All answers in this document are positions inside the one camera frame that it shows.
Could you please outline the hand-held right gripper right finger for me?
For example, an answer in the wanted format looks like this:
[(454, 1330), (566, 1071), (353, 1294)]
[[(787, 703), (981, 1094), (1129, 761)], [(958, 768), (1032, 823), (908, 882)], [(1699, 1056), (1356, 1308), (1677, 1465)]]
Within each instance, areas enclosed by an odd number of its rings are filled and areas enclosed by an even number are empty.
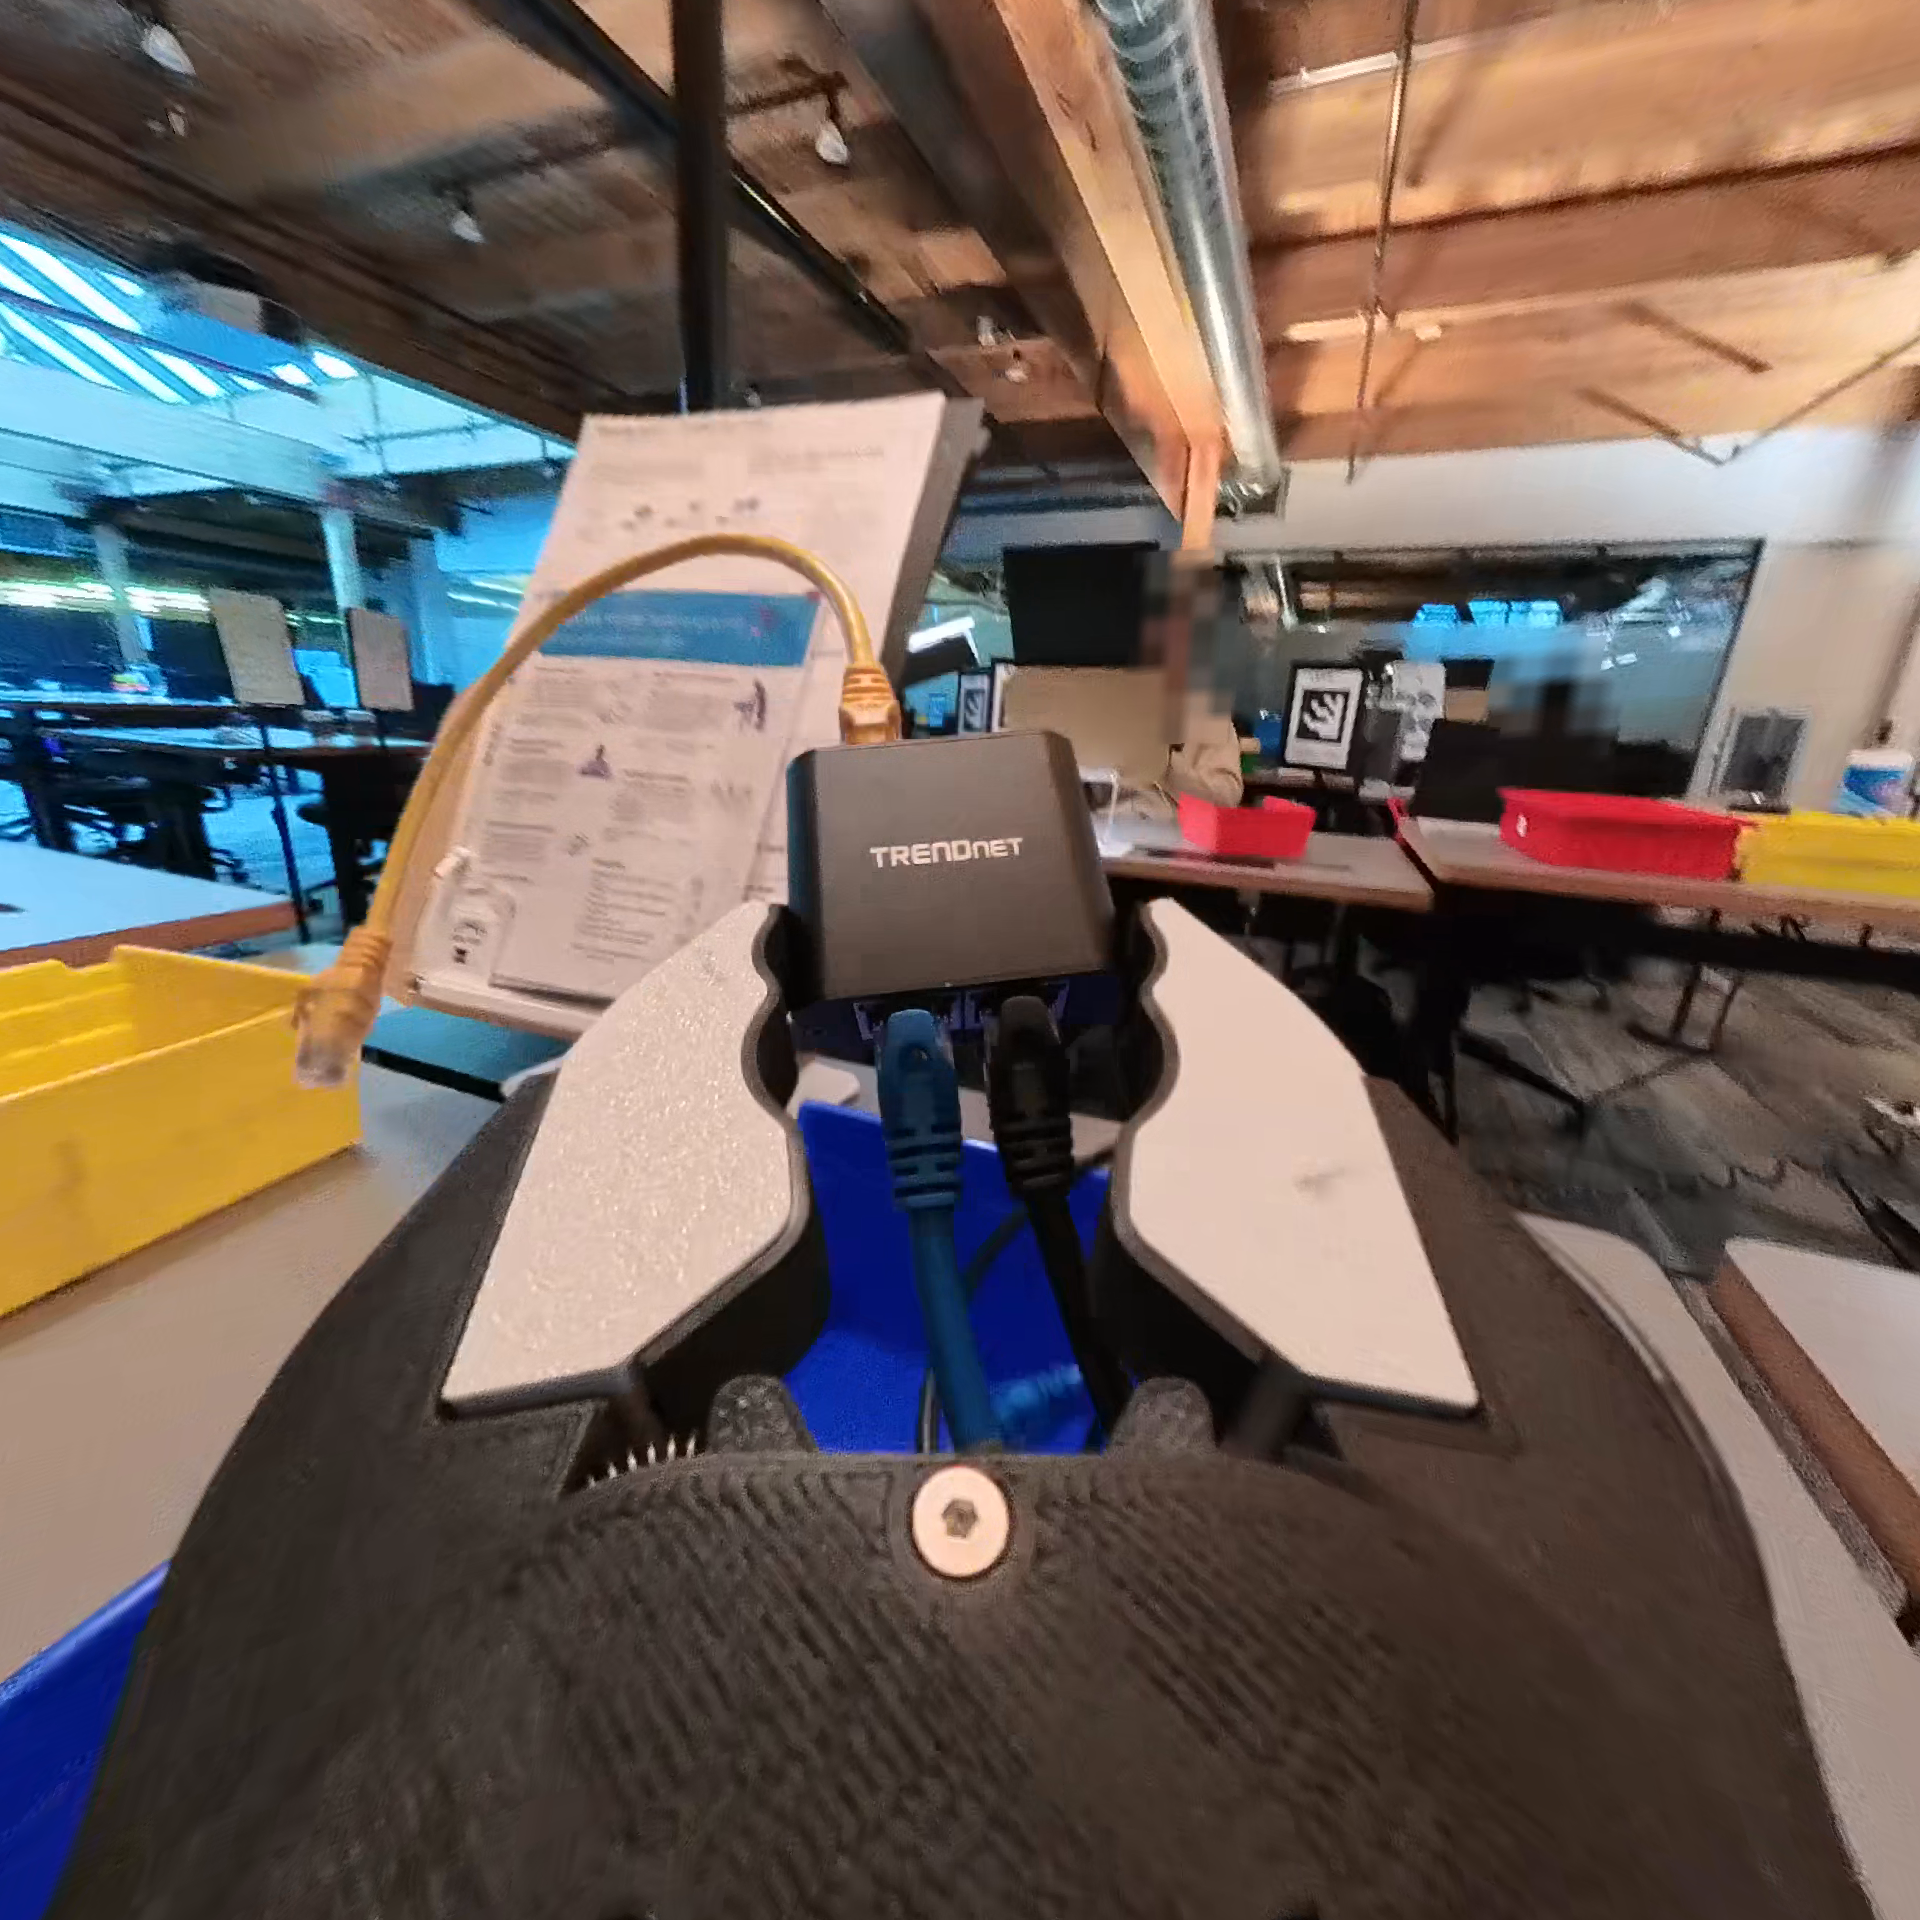
[(1323, 1400), (1476, 1416), (1356, 1059), (1183, 905), (1148, 900), (1136, 931), (1156, 1074), (1115, 1138), (1118, 1249), (1237, 1355), (1278, 1361)]

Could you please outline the document holder with paper sheet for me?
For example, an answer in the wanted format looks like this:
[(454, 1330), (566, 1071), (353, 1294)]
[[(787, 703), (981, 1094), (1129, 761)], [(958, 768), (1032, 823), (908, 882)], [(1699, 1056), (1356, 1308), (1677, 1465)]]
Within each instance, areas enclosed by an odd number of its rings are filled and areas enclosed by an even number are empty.
[[(595, 417), (511, 639), (693, 538), (779, 539), (847, 587), (897, 689), (981, 401), (934, 391)], [(385, 993), (573, 1036), (731, 907), (783, 898), (783, 776), (840, 739), (827, 594), (761, 554), (623, 584), (517, 668), (397, 880)]]

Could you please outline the yellow plastic bin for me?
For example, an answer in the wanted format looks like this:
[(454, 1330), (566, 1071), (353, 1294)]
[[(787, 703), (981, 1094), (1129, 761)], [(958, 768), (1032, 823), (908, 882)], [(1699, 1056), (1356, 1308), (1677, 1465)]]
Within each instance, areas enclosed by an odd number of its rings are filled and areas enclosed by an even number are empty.
[(1741, 833), (1741, 880), (1846, 897), (1917, 898), (1917, 820), (1793, 810)]
[(297, 1084), (302, 978), (119, 946), (1, 975), (1, 1314), (361, 1140)]

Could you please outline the black and white marker board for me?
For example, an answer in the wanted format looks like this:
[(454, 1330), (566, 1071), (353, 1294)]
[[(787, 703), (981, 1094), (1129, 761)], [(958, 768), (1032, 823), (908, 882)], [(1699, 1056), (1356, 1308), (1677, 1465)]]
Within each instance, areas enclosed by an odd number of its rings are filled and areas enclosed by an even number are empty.
[(1279, 767), (1309, 776), (1345, 776), (1366, 678), (1357, 663), (1295, 663), (1286, 679)]

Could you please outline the white table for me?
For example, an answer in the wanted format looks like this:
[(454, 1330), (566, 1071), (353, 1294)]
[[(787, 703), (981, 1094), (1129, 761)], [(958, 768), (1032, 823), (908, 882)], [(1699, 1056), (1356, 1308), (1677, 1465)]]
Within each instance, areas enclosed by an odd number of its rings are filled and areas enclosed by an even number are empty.
[(89, 856), (1, 847), (1, 970), (91, 968), (119, 946), (203, 953), (297, 926), (286, 897)]

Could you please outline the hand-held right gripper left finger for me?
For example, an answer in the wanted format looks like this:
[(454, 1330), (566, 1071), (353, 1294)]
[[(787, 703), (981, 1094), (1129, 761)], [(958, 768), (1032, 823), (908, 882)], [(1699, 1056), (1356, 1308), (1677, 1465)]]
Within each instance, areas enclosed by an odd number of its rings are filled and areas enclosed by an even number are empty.
[(657, 1420), (781, 1372), (824, 1303), (781, 970), (745, 904), (643, 975), (552, 1076), (440, 1401), (464, 1417), (638, 1396)]

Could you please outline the black monitor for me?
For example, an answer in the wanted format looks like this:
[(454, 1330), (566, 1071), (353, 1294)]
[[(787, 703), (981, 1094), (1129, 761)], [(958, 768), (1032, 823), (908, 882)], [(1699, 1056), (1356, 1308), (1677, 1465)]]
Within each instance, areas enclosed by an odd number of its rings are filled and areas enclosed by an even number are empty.
[(1143, 631), (1160, 563), (1151, 545), (1004, 550), (999, 575), (1014, 665), (1145, 665)]

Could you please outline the black ceiling pole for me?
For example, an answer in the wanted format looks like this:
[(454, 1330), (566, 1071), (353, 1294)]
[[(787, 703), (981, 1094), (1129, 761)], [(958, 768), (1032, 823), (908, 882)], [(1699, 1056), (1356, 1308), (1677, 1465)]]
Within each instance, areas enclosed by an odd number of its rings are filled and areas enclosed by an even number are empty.
[(726, 409), (731, 172), (726, 142), (724, 12), (719, 2), (671, 2), (669, 48), (676, 113), (676, 240), (680, 409)]

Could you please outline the silver ceiling duct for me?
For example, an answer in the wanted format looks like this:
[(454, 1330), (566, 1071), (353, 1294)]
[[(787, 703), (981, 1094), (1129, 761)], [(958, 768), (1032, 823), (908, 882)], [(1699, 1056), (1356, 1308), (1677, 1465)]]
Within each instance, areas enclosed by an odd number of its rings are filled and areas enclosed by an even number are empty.
[(1272, 503), (1286, 478), (1267, 379), (1251, 234), (1209, 2), (1094, 2), (1136, 120), (1225, 425), (1222, 487)]

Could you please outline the small red plastic bin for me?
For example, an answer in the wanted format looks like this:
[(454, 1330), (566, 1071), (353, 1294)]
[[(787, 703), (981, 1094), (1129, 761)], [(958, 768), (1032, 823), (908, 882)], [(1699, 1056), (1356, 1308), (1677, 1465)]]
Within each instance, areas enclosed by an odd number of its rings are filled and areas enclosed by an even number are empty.
[(1180, 835), (1191, 852), (1229, 862), (1304, 858), (1313, 833), (1309, 804), (1272, 796), (1251, 808), (1182, 796), (1175, 810)]

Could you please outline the blue plastic bin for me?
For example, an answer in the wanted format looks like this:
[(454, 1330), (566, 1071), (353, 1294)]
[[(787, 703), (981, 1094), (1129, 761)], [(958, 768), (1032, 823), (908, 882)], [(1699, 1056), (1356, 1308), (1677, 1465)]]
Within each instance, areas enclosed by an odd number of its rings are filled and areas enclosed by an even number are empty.
[[(417, 1194), (373, 1254), (357, 1260), (328, 1303), (289, 1350), (265, 1386), (223, 1462), (208, 1479), (192, 1520), (171, 1556), (119, 1603), (131, 1616), (97, 1611), (48, 1648), (60, 1663), (60, 1679), (35, 1679), (30, 1670), (5, 1673), (5, 1915), (43, 1915), (55, 1896), (69, 1851), (79, 1831), (100, 1755), (110, 1739), (127, 1687), (135, 1646), (163, 1592), (171, 1562), (192, 1537), (208, 1490), (220, 1487), (235, 1446), (248, 1440), (265, 1420), (276, 1382), (303, 1370), (303, 1347), (316, 1329), (326, 1344), (326, 1323), (339, 1302), (350, 1319), (366, 1308), (373, 1334), (344, 1363), (344, 1386), (320, 1391), (323, 1424), (339, 1424), (333, 1439), (313, 1446), (292, 1443), (292, 1464), (270, 1459), (265, 1474), (265, 1520), (239, 1520), (238, 1548), (212, 1548), (216, 1574), (246, 1574), (260, 1548), (270, 1562), (278, 1552), (270, 1531), (292, 1522), (294, 1556), (316, 1548), (320, 1575), (292, 1575), (292, 1600), (267, 1600), (270, 1628), (292, 1620), (294, 1600), (324, 1592), (326, 1578), (361, 1552), (351, 1545), (353, 1526), (373, 1496), (313, 1494), (335, 1471), (348, 1471), (351, 1454), (371, 1454), (374, 1490), (393, 1488), (411, 1467), (415, 1443), (462, 1440), (467, 1430), (440, 1420), (440, 1391), (396, 1387), (399, 1414), (380, 1414), (377, 1370), (393, 1370), (399, 1355), (403, 1318), (417, 1308), (421, 1276), (433, 1279), (428, 1260), (464, 1251), (469, 1227), (491, 1227), (502, 1207), (500, 1194), (515, 1154), (529, 1129), (539, 1089), (526, 1089), (478, 1129), (444, 1174)], [(804, 1098), (797, 1108), (807, 1154), (811, 1201), (823, 1231), (821, 1254), (832, 1287), (819, 1337), (796, 1364), (783, 1370), (814, 1439), (840, 1452), (908, 1452), (916, 1417), (916, 1395), (926, 1363), (926, 1337), (913, 1289), (904, 1276), (904, 1225), (894, 1207), (879, 1121), (852, 1104)], [(984, 1294), (976, 1303), (976, 1335), (990, 1382), (1019, 1382), (1068, 1364), (1068, 1337), (1031, 1247), (1001, 1247), (990, 1262)]]

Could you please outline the long grey table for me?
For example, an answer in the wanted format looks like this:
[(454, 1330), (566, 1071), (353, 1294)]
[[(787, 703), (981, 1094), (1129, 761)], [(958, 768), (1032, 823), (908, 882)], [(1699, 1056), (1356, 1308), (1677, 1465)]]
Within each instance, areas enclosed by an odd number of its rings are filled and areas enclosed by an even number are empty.
[(1560, 868), (1511, 849), (1491, 823), (1408, 819), (1399, 825), (1404, 852), (1436, 892), (1540, 897), (1582, 904), (1661, 907), (1719, 918), (1720, 926), (1748, 921), (1807, 921), (1916, 940), (1917, 900), (1813, 888), (1755, 886), (1743, 878), (1692, 880), (1621, 871)]
[(1373, 907), (1392, 914), (1433, 912), (1433, 888), (1392, 839), (1311, 833), (1294, 858), (1257, 860), (1206, 856), (1180, 839), (1143, 833), (1100, 843), (1105, 876), (1235, 897), (1303, 898), (1326, 905)]

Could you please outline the grey desk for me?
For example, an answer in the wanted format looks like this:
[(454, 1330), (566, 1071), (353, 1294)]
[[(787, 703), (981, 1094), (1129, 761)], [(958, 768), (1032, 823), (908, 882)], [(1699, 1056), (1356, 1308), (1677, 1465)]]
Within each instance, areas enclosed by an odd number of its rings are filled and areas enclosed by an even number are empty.
[[(167, 1562), (265, 1386), (351, 1264), (377, 1249), (495, 1104), (366, 1068), (366, 1138), (5, 1319), (5, 1673)], [(1916, 1915), (1916, 1654), (1631, 1242), (1511, 1216), (1684, 1395), (1735, 1481), (1845, 1831), (1879, 1915)]]

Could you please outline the large red plastic bin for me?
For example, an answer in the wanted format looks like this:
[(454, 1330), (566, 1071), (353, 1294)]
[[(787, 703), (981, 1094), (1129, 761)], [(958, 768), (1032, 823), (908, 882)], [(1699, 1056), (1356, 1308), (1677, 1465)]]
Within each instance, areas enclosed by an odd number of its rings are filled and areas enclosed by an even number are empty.
[(1745, 823), (1677, 801), (1501, 786), (1499, 836), (1526, 860), (1583, 874), (1728, 880)]

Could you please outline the grey table with wooden edge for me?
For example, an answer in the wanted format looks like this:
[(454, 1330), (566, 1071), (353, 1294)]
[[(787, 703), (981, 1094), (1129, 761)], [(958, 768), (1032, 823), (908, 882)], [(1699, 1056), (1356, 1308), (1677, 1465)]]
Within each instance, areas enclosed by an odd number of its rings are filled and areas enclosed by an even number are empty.
[(1900, 1587), (1917, 1630), (1917, 1279), (1766, 1240), (1731, 1240), (1711, 1308)]

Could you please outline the black network switch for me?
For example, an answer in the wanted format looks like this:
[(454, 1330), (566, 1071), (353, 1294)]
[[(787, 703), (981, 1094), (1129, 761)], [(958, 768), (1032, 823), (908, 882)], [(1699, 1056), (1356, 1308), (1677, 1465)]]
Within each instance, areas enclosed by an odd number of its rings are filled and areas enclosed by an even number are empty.
[(1062, 737), (804, 752), (783, 814), (774, 955), (807, 1041), (876, 1049), (904, 1011), (973, 1036), (1014, 998), (1057, 1020), (1111, 1011), (1112, 894)]

